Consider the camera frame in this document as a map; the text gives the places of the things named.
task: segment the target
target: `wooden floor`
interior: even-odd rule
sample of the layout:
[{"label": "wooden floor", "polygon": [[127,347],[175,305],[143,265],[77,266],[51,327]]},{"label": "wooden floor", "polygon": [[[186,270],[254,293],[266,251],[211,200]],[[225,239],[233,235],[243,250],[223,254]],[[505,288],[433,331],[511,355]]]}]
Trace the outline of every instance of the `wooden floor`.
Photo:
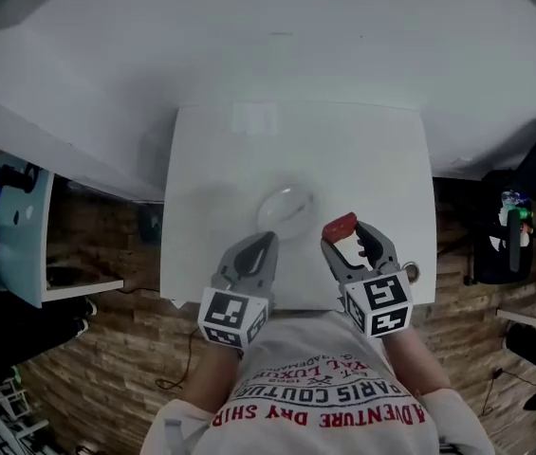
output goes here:
[{"label": "wooden floor", "polygon": [[[438,244],[463,234],[453,213],[438,203]],[[49,255],[77,259],[126,279],[131,294],[96,296],[99,313],[88,332],[22,366],[25,387],[71,449],[87,441],[105,453],[138,453],[156,411],[178,389],[156,379],[178,379],[188,357],[193,309],[177,311],[158,293],[159,246],[139,238],[135,206],[67,194],[51,205]],[[85,243],[85,246],[73,246]],[[436,302],[417,307],[414,323],[472,409],[480,414],[497,368],[536,383],[536,368],[502,349],[506,323],[497,306],[536,314],[536,254],[527,282],[464,286],[463,252],[438,261]],[[203,349],[193,341],[192,366]],[[536,388],[503,374],[493,383],[488,414],[481,417],[498,453],[536,453],[536,413],[523,411]]]}]

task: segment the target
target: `forearm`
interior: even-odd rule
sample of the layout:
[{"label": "forearm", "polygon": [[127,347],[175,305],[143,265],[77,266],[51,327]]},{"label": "forearm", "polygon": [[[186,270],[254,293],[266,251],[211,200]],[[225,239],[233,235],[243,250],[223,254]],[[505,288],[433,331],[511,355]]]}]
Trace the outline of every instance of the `forearm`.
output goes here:
[{"label": "forearm", "polygon": [[451,387],[449,377],[413,327],[382,339],[398,381],[411,394],[423,395]]},{"label": "forearm", "polygon": [[209,343],[180,399],[201,410],[217,413],[230,396],[238,362],[234,349]]}]

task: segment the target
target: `red object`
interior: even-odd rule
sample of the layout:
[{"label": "red object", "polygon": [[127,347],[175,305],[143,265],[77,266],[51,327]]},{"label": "red object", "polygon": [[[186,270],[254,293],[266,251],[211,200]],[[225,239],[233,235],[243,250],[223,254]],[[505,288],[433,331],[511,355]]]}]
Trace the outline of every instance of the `red object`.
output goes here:
[{"label": "red object", "polygon": [[357,223],[358,219],[356,218],[356,214],[354,212],[348,212],[344,216],[335,221],[331,221],[323,227],[323,239],[335,244],[354,234]]}]

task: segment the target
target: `white tabletop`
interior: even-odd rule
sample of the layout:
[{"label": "white tabletop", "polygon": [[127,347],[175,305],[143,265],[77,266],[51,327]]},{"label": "white tabletop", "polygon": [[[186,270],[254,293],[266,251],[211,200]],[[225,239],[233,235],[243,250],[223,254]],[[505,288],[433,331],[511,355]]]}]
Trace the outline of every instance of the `white tabletop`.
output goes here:
[{"label": "white tabletop", "polygon": [[[418,264],[415,304],[434,301],[434,191],[419,113],[325,102],[179,110],[164,201],[161,296],[200,301],[225,250],[256,231],[262,201],[295,183],[315,192],[318,220],[302,238],[280,244],[277,308],[341,308],[320,237],[324,224],[349,211],[394,242],[400,264]],[[340,250],[360,262],[354,242]]]}]

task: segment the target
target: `white t-shirt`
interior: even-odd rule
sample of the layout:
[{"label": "white t-shirt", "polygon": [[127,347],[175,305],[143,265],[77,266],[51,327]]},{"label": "white t-shirt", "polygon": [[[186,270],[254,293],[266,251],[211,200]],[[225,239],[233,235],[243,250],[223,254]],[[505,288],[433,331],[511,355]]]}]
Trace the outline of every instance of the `white t-shirt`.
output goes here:
[{"label": "white t-shirt", "polygon": [[457,392],[415,399],[381,342],[336,312],[269,321],[245,351],[217,413],[175,400],[150,427],[142,455],[493,454]]}]

